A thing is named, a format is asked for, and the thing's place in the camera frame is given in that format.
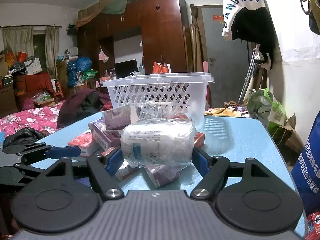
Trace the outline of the white bottle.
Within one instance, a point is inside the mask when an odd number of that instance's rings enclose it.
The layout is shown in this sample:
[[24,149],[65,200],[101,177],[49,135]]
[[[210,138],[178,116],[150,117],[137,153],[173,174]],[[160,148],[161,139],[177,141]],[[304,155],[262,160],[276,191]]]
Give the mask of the white bottle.
[[183,169],[191,162],[195,134],[193,119],[153,118],[126,126],[120,147],[124,159],[134,166]]

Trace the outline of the red medicine box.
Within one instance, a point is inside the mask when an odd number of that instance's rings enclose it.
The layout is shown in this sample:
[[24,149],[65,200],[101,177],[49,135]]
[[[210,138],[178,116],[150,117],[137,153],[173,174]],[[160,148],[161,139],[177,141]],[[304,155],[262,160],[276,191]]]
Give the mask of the red medicine box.
[[100,148],[100,145],[95,141],[90,130],[81,133],[79,136],[71,140],[67,145],[78,146],[78,148],[80,148],[80,155],[82,157],[89,157]]

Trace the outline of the pink floral blanket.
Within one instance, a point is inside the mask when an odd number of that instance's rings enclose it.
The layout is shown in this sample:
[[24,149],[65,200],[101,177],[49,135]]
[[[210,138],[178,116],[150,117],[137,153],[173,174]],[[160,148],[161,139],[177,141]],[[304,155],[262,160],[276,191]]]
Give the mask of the pink floral blanket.
[[13,113],[1,118],[1,132],[5,136],[12,135],[20,129],[31,127],[37,131],[47,131],[49,134],[55,133],[57,119],[63,101],[52,106],[33,108],[21,112]]

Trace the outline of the mauve medicine box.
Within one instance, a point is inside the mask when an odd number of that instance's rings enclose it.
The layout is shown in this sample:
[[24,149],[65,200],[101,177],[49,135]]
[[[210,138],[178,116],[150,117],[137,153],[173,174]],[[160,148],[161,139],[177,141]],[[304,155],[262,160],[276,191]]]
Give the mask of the mauve medicine box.
[[122,129],[138,121],[141,109],[135,105],[124,105],[103,112],[107,130]]

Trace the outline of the orange yellow blanket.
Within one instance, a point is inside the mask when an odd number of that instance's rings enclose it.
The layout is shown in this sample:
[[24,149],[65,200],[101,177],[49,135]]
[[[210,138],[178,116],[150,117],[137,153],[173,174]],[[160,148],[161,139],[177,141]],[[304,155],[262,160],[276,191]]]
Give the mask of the orange yellow blanket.
[[206,116],[230,116],[239,118],[249,118],[249,112],[246,107],[227,107],[227,108],[209,108],[205,110]]

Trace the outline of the dark clothes pile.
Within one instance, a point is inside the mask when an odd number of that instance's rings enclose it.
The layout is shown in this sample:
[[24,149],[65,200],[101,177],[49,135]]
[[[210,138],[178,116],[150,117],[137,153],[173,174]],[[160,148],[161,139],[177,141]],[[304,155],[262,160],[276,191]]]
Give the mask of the dark clothes pile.
[[65,128],[95,113],[112,108],[108,94],[89,88],[81,89],[62,104],[57,118],[57,128]]

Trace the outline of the green shopping bag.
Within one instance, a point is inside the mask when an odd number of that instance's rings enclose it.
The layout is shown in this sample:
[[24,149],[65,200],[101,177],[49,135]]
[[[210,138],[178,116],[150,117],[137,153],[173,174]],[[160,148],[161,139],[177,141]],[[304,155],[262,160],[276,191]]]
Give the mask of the green shopping bag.
[[250,117],[259,120],[269,132],[285,125],[285,109],[268,88],[252,93],[247,110]]

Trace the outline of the white perforated plastic basket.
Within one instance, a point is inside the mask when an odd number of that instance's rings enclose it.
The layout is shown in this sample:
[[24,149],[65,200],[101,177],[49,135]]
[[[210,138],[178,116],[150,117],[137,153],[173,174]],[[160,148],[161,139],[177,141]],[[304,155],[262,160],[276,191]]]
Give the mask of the white perforated plastic basket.
[[204,124],[207,87],[214,82],[210,73],[167,73],[128,76],[103,82],[113,108],[122,105],[153,104],[165,113],[183,113],[192,118],[196,129]]

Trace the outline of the blue woven bag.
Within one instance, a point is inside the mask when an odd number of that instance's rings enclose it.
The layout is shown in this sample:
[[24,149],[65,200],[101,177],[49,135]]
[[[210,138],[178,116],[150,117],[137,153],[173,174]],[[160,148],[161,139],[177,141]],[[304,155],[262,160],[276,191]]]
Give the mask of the blue woven bag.
[[319,211],[320,119],[316,116],[306,144],[292,171],[306,215]]

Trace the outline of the grey door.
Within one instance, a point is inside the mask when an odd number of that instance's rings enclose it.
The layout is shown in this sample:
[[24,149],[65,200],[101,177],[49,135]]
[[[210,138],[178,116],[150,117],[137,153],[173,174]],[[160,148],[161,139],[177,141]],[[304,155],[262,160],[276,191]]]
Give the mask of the grey door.
[[225,41],[221,5],[201,8],[206,38],[208,69],[214,78],[210,84],[210,105],[223,107],[226,101],[237,102],[250,62],[250,45],[246,41]]

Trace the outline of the red white hanging bag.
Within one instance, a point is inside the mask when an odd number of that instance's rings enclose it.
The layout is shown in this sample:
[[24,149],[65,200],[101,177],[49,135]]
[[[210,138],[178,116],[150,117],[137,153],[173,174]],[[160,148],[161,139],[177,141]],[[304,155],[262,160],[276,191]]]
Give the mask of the red white hanging bag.
[[152,74],[169,74],[171,73],[170,64],[154,62]]

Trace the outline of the white black hanging jacket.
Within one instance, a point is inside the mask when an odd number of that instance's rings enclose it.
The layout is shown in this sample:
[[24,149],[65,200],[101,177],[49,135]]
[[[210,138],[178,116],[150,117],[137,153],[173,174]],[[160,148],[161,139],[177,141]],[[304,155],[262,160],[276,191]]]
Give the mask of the white black hanging jacket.
[[223,19],[223,38],[255,43],[254,62],[271,69],[276,35],[264,0],[223,0]]

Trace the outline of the dark red wooden wardrobe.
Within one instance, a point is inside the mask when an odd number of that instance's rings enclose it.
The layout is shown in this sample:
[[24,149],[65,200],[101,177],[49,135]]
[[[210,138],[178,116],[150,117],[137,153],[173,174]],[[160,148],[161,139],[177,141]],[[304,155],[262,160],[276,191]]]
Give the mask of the dark red wooden wardrobe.
[[174,73],[190,72],[193,65],[185,0],[139,0],[127,4],[122,15],[98,13],[78,28],[79,56],[92,60],[100,74],[115,67],[114,42],[141,35],[146,73],[155,62]]

